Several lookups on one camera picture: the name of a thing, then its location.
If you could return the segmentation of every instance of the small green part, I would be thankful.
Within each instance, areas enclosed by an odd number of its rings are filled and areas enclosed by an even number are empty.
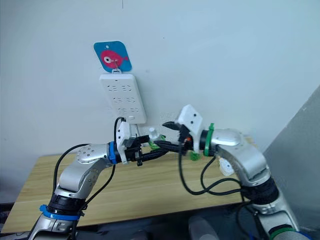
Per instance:
[[[192,161],[198,161],[201,158],[201,155],[199,153],[196,153],[194,151],[190,152],[190,159]]]
[[[211,143],[211,137],[212,137],[212,134],[214,133],[214,130],[215,130],[215,124],[211,123],[210,126],[209,126],[208,134],[206,135],[205,146],[204,146],[204,151],[203,151],[203,154],[206,157],[209,156],[209,148],[210,148],[210,143]]]
[[[270,240],[273,240],[278,234],[282,234],[284,232],[295,232],[296,230],[294,230],[292,227],[284,227],[284,228],[280,228],[276,231],[274,231],[271,235],[270,235]]]
[[[166,140],[166,137],[163,136],[163,135],[160,135],[160,138],[161,138],[161,140],[163,140],[163,141]],[[149,141],[149,146],[150,146],[150,148],[151,148],[152,150],[157,150],[157,149],[160,148],[157,144],[155,144],[155,143],[152,142],[152,141]]]

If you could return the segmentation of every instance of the wooden table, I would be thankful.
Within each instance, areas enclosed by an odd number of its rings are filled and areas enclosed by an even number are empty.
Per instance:
[[[62,161],[59,174],[74,160],[69,154]],[[52,193],[53,172],[59,156],[40,157],[25,182],[1,233],[30,231],[41,214],[39,207],[48,204]],[[182,162],[184,177],[194,191],[200,190],[200,173],[210,160],[203,157],[191,161],[187,155]],[[205,174],[208,186],[224,178],[216,160]],[[99,176],[92,193],[96,192],[108,179],[111,167]],[[239,188],[235,182],[224,182],[215,187],[216,191]],[[147,161],[141,167],[132,162],[118,164],[111,183],[89,204],[85,216],[80,218],[78,226],[95,225],[116,221],[206,208],[211,206],[238,203],[239,193],[227,196],[203,194],[194,196],[183,187],[178,172],[178,155],[168,153],[165,156]]]

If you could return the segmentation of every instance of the green ring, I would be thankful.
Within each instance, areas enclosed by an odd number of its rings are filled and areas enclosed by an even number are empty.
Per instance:
[[[206,135],[205,146],[204,146],[204,151],[203,151],[203,154],[206,157],[209,156],[209,148],[210,148],[210,143],[211,143],[211,137],[212,137],[212,134],[214,133],[214,130],[215,130],[215,124],[211,123],[210,126],[209,126],[208,134]]]
[[[284,232],[295,232],[296,230],[294,230],[292,227],[284,227],[284,228],[280,228],[277,231],[274,231],[271,235],[270,235],[270,240],[274,239],[278,234],[282,234]]]

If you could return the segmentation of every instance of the wall-mounted power strip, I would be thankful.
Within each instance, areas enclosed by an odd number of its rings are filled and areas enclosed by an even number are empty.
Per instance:
[[[102,74],[100,81],[116,116],[126,118],[130,124],[146,123],[135,76],[132,74]]]

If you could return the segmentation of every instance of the cartoon fish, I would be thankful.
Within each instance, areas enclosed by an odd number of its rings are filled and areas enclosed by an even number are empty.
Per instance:
[[[102,60],[104,65],[111,69],[116,69],[121,66],[124,60],[129,60],[127,56],[122,57],[115,51],[111,50],[104,50],[103,52],[101,52],[100,59]]]

